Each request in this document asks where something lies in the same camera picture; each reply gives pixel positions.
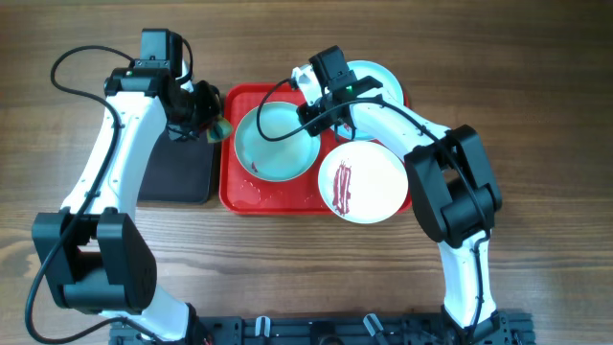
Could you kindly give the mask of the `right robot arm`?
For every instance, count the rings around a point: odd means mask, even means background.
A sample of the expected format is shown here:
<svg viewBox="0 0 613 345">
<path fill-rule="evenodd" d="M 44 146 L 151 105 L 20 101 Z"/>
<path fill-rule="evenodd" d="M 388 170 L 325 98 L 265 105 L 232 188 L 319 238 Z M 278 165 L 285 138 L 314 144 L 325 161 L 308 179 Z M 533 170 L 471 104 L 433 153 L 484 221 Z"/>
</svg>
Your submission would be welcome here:
<svg viewBox="0 0 613 345">
<path fill-rule="evenodd" d="M 402 160 L 416 219 L 440 248 L 443 310 L 454 326 L 475 335 L 494 315 L 488 243 L 502 196 L 483 143 L 470 126 L 450 129 L 423 119 L 368 76 L 322 86 L 293 77 L 306 101 L 299 119 L 310 135 L 347 124 L 372 135 Z"/>
</svg>

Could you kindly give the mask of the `green yellow sponge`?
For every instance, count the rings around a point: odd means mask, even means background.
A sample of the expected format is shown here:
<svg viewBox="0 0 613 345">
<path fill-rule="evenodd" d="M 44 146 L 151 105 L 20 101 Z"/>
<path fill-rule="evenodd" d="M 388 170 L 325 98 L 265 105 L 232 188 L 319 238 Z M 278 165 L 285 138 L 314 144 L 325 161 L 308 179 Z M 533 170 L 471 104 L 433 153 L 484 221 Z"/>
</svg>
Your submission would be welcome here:
<svg viewBox="0 0 613 345">
<path fill-rule="evenodd" d="M 233 133 L 232 124 L 223 117 L 215 118 L 206 128 L 208 144 L 215 144 L 228 139 Z"/>
</svg>

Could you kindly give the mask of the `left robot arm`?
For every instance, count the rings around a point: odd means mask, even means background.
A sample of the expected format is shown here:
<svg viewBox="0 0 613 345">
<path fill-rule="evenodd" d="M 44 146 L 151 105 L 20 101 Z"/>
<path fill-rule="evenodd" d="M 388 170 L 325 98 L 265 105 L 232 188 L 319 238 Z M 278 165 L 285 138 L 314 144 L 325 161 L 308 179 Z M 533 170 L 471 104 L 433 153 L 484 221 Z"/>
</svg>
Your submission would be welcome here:
<svg viewBox="0 0 613 345">
<path fill-rule="evenodd" d="M 25 325 L 34 326 L 34 300 L 46 283 L 58 307 L 103 320 L 65 336 L 65 344 L 109 324 L 154 344 L 208 344 L 212 338 L 194 307 L 157 283 L 157 266 L 134 222 L 148 160 L 166 130 L 199 131 L 220 120 L 218 90 L 206 81 L 178 79 L 167 69 L 118 68 L 96 102 L 102 127 L 80 181 L 55 213 L 40 213 L 32 228 L 41 267 L 27 297 Z"/>
</svg>

